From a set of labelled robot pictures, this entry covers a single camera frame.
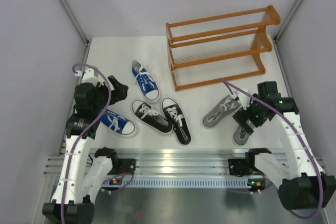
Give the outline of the black sneaker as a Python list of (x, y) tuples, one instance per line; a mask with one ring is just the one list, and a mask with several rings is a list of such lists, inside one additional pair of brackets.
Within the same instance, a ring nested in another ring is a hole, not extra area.
[(181, 107), (171, 98), (165, 98), (162, 101), (162, 111), (168, 122), (173, 125), (173, 131), (177, 141), (183, 146), (191, 142), (191, 134), (187, 126), (186, 118)]
[(169, 134), (172, 132), (172, 124), (148, 103), (141, 100), (135, 100), (131, 104), (131, 109), (133, 115), (143, 124), (162, 134)]

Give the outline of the grey sneaker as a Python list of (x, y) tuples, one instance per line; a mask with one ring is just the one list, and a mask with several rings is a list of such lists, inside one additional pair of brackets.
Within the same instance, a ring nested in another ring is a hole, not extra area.
[(203, 118), (203, 125), (207, 129), (214, 128), (223, 118), (233, 114), (241, 107), (241, 102), (237, 98), (227, 95), (218, 102)]
[(244, 146), (249, 139), (250, 135), (238, 125), (233, 134), (233, 143), (237, 146)]

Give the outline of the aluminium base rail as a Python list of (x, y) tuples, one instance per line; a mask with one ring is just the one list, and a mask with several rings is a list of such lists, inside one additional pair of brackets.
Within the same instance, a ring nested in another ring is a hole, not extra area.
[(136, 159), (136, 177), (225, 177), (228, 160), (243, 159), (247, 148), (235, 149), (118, 149), (119, 158)]

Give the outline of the orange wooden shoe shelf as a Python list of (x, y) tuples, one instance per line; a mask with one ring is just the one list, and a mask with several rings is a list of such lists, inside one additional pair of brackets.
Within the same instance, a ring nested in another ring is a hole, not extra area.
[(236, 80), (266, 73), (260, 55), (272, 51), (267, 26), (279, 25), (276, 9), (267, 7), (166, 23), (167, 57), (174, 89), (181, 91), (219, 82), (218, 78), (180, 85), (177, 69), (250, 56), (256, 70), (227, 76)]

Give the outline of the black sneaker right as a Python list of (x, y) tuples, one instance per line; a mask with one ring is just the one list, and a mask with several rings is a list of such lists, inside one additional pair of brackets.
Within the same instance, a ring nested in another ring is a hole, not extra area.
[(165, 98), (162, 101), (162, 111), (168, 122), (173, 125), (173, 131), (177, 141), (183, 146), (191, 142), (191, 134), (187, 126), (186, 118), (181, 107), (171, 98)]

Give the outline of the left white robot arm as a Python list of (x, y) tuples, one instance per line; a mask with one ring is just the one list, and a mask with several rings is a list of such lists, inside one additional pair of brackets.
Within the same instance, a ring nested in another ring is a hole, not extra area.
[(43, 205), (42, 213), (51, 223), (92, 223), (95, 201), (107, 174), (120, 167), (114, 149), (96, 151), (86, 172), (87, 159), (96, 137), (100, 118), (109, 105), (126, 99), (128, 86), (114, 76), (104, 82), (97, 77), (84, 78), (75, 87), (74, 111), (66, 124), (66, 151), (57, 188)]

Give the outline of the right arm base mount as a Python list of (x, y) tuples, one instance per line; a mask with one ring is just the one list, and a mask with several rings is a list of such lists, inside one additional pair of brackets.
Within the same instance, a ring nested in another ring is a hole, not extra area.
[(229, 174), (236, 177), (250, 175), (250, 168), (245, 159), (232, 158), (228, 160)]

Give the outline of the black sneaker left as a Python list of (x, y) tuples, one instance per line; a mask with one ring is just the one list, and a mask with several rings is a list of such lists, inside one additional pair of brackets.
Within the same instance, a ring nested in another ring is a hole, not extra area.
[(131, 104), (131, 109), (133, 115), (143, 124), (162, 134), (169, 134), (172, 132), (172, 124), (148, 103), (141, 100), (135, 100)]

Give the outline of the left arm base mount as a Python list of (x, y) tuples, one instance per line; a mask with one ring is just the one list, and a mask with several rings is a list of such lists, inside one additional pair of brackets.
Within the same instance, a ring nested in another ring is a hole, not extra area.
[(130, 173), (134, 175), (136, 169), (136, 159), (134, 158), (120, 158), (115, 167), (115, 175)]

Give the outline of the blue sneaker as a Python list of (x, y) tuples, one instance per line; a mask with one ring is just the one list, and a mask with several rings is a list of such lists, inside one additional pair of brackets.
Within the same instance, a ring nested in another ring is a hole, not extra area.
[(110, 132), (120, 137), (133, 137), (137, 133), (136, 125), (131, 120), (111, 110), (106, 110), (100, 121)]
[(132, 74), (143, 97), (152, 104), (157, 103), (160, 99), (159, 88), (152, 75), (136, 60), (132, 61)]

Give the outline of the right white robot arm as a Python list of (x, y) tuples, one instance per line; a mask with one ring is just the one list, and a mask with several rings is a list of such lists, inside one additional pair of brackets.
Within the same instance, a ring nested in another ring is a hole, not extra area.
[(233, 140), (243, 146), (255, 128), (269, 122), (273, 128), (269, 138), (280, 141), (289, 166), (277, 161), (268, 148), (251, 148), (245, 154), (246, 170), (268, 177), (278, 190), (282, 206), (290, 212), (321, 210), (335, 192), (335, 177), (327, 175), (316, 161), (301, 127), (295, 100), (282, 97), (275, 81), (259, 83), (257, 88), (256, 94), (240, 88), (232, 94), (241, 104), (233, 116), (238, 123)]

